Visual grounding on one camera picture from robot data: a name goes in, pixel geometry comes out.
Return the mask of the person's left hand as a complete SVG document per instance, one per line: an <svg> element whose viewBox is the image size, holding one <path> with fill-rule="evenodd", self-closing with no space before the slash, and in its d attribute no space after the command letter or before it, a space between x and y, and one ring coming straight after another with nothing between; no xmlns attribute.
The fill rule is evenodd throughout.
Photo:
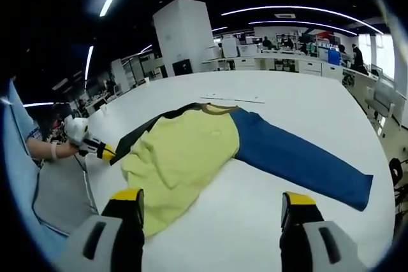
<svg viewBox="0 0 408 272"><path fill-rule="evenodd" d="M55 153L58 159L71 157L78 153L80 148L69 141L56 145Z"/></svg>

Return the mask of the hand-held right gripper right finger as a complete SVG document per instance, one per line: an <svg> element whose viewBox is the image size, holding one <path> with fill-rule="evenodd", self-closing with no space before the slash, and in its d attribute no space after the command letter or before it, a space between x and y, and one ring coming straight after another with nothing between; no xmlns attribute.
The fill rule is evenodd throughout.
<svg viewBox="0 0 408 272"><path fill-rule="evenodd" d="M294 192L282 195L279 240L283 271L367 271L356 243L316 202Z"/></svg>

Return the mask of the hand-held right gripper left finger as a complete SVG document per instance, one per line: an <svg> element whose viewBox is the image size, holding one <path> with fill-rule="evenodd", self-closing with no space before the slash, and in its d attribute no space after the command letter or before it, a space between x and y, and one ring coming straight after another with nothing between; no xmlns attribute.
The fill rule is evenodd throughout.
<svg viewBox="0 0 408 272"><path fill-rule="evenodd" d="M123 189L100 215L89 217L67 240L61 271L141 271L144 193Z"/></svg>

